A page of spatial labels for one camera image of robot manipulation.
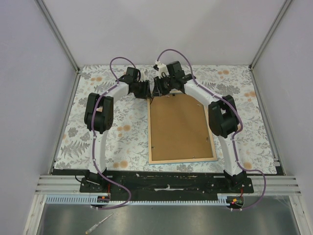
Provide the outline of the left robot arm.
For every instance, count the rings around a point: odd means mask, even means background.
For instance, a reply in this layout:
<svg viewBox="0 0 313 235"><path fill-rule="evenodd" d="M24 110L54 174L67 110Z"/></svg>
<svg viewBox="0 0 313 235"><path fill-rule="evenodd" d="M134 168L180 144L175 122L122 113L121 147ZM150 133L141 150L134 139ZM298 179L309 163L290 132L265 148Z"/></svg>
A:
<svg viewBox="0 0 313 235"><path fill-rule="evenodd" d="M101 174L105 174L107 169L106 141L113 125L113 106L128 94L134 94L136 98L141 99L151 97L149 80L144 72L137 68L128 67L116 84L103 94L90 93L88 96L84 123L93 133L88 179L91 181L91 187L97 192L103 192L108 186L108 180Z"/></svg>

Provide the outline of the blue picture frame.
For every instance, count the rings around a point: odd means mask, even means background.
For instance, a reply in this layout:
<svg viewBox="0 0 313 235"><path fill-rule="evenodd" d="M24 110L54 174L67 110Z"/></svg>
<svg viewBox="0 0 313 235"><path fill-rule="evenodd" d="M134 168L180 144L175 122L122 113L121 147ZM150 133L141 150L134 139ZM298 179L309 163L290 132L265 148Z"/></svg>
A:
<svg viewBox="0 0 313 235"><path fill-rule="evenodd" d="M207 107L183 93L147 101L149 164L217 161Z"/></svg>

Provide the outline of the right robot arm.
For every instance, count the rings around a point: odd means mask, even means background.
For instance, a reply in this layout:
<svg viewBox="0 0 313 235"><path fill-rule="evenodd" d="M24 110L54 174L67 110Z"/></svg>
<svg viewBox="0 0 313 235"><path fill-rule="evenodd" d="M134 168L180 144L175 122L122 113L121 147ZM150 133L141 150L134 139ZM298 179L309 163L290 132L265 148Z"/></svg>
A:
<svg viewBox="0 0 313 235"><path fill-rule="evenodd" d="M220 96L201 85L190 73L186 74L179 61L168 65L155 61L154 95L166 95L173 89L187 94L208 108L208 121L211 132L218 137L224 157L224 187L228 192L239 190L246 179L246 172L239 164L237 144L234 135L241 123L234 98Z"/></svg>

